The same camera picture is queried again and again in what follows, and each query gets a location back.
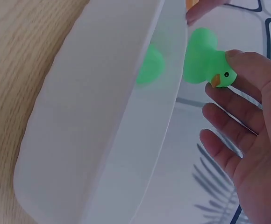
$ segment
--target finger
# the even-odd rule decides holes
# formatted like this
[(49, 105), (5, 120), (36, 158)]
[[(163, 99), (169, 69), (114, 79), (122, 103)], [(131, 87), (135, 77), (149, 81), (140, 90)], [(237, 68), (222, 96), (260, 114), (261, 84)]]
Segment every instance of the finger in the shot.
[(259, 134), (265, 128), (262, 110), (229, 88), (212, 88), (210, 84), (207, 84), (205, 92), (254, 133)]
[(200, 0), (186, 13), (187, 23), (193, 24), (203, 15), (222, 4), (224, 4), (223, 0)]
[(257, 53), (242, 53), (226, 59), (234, 71), (242, 75), (262, 93), (262, 105), (268, 135), (271, 140), (271, 60)]
[(244, 77), (238, 75), (232, 86), (245, 94), (248, 94), (257, 102), (261, 103), (261, 91), (249, 83)]
[(214, 161), (233, 179), (234, 172), (241, 158), (210, 130), (202, 130), (200, 132), (200, 140)]
[(246, 154), (256, 140), (256, 135), (239, 124), (226, 112), (213, 103), (207, 103), (203, 109), (204, 117), (221, 133), (229, 138), (242, 152)]
[(226, 59), (233, 70), (260, 91), (271, 82), (271, 60), (254, 52), (230, 55)]

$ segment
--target hand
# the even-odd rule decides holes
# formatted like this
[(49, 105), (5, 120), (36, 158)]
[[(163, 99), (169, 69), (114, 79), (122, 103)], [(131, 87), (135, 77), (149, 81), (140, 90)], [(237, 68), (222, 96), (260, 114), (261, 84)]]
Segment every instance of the hand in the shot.
[(207, 84), (207, 95), (248, 127), (215, 104), (208, 103), (203, 108), (205, 118), (241, 149), (243, 158), (209, 130), (202, 130), (200, 139), (233, 180), (250, 221), (271, 224), (271, 60), (236, 50), (227, 52), (226, 58), (238, 74), (233, 86), (262, 103), (263, 110), (229, 88), (212, 88)]
[(189, 26), (193, 25), (198, 19), (215, 7), (229, 2), (230, 0), (199, 0), (199, 2), (186, 13), (187, 24)]

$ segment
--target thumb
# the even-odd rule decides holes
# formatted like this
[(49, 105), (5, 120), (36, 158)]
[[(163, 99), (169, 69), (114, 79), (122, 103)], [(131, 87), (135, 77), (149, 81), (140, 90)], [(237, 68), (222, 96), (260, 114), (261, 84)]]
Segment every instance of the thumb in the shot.
[(254, 52), (226, 52), (230, 67), (251, 84), (262, 90), (271, 81), (271, 60)]

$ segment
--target leaf pattern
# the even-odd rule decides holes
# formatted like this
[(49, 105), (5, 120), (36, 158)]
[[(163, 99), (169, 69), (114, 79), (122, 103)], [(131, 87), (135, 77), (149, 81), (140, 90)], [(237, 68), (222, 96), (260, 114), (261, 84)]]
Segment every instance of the leaf pattern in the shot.
[[(231, 150), (241, 153), (223, 134), (218, 133), (218, 135)], [(201, 153), (201, 163), (193, 166), (193, 178), (212, 199), (205, 205), (194, 206), (204, 213), (206, 222), (203, 224), (229, 224), (234, 215), (234, 205), (238, 203), (236, 189), (206, 150), (200, 144), (197, 144), (197, 148)], [(236, 224), (250, 224), (250, 222), (244, 213), (241, 213)]]

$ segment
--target fingernail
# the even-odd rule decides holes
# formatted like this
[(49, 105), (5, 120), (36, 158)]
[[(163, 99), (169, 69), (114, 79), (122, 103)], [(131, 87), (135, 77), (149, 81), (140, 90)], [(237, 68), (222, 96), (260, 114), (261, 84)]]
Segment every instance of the fingernail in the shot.
[(205, 131), (205, 129), (202, 129), (199, 133), (199, 136), (201, 137), (202, 133)]
[(226, 51), (226, 57), (234, 57), (235, 55), (238, 55), (242, 53), (241, 50), (229, 50), (229, 51)]
[(196, 20), (193, 20), (193, 21), (187, 21), (187, 25), (190, 27), (190, 26), (192, 26), (195, 22), (196, 22)]
[(207, 130), (207, 129), (205, 129), (205, 128), (201, 129), (200, 134), (201, 134), (201, 132), (204, 132), (204, 131), (206, 131), (206, 130)]

